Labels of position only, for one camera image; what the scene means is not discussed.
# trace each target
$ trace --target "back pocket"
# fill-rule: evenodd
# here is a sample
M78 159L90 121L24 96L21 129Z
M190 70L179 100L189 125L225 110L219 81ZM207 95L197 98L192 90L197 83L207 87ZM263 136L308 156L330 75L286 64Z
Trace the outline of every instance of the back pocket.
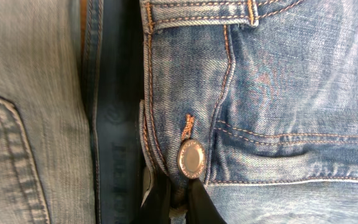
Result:
M50 223L24 125L0 98L0 223Z

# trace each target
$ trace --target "light blue denim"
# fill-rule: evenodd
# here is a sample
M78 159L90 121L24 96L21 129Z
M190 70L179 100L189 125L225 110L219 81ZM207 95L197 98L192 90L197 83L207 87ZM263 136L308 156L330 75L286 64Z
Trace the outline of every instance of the light blue denim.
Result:
M78 3L0 0L0 223L95 223Z
M190 114L228 223L358 223L358 1L140 4L142 144L173 183L173 222Z

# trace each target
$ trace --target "denim fabric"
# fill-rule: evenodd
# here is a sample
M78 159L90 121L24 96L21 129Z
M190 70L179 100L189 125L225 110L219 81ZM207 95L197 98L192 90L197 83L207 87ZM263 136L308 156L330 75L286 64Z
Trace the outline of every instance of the denim fabric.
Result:
M142 199L144 163L137 131L139 100L143 97L139 8L132 0L103 3L95 114L101 223L130 223Z
M0 223L95 222L72 7L0 1Z
M85 44L80 72L81 96L89 123L90 149L93 159L94 212L97 223L101 223L99 147L96 130L98 113L98 87L100 54L103 29L103 0L87 0Z
M358 1L140 5L145 158L170 177L173 208L191 114L228 223L358 222Z

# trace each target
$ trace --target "jeans pocket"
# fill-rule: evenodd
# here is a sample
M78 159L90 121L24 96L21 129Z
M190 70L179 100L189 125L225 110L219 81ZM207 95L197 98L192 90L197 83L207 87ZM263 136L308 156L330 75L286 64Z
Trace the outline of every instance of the jeans pocket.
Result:
M24 125L0 98L0 223L50 223Z
M265 135L225 121L218 121L216 125L212 183L358 182L356 135Z

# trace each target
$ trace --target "jeans button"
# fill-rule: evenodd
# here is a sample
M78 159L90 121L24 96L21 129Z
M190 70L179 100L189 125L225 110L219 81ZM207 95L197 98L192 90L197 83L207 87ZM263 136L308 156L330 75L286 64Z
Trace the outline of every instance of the jeans button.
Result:
M178 167L189 179L198 178L205 170L205 150L199 141L189 139L178 153Z

